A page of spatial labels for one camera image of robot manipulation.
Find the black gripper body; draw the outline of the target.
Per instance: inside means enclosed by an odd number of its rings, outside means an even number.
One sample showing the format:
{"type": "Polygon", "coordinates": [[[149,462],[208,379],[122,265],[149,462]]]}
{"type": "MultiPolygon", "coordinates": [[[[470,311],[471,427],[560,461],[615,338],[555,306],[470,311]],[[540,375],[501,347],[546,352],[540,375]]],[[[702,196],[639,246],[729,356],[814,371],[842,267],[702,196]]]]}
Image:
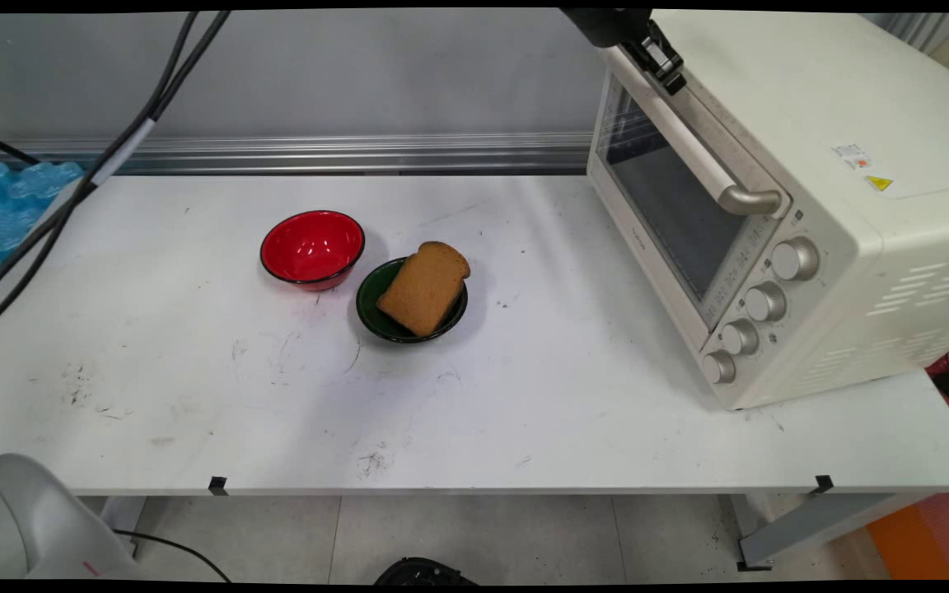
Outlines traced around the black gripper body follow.
{"type": "Polygon", "coordinates": [[[596,48],[643,45],[654,37],[651,8],[561,8],[560,11],[596,48]]]}

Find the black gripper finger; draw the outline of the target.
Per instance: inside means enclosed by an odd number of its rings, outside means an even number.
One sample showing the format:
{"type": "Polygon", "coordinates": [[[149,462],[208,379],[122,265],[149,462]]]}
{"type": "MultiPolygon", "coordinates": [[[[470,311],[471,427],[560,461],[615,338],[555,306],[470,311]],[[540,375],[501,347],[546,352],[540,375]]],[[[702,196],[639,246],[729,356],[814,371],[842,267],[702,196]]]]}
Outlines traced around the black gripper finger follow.
{"type": "Polygon", "coordinates": [[[647,22],[644,49],[652,61],[649,72],[667,94],[675,96],[686,86],[686,80],[683,77],[683,59],[654,20],[647,22]]]}
{"type": "Polygon", "coordinates": [[[623,49],[640,70],[647,72],[652,77],[663,76],[663,48],[659,38],[625,41],[623,49]]]}

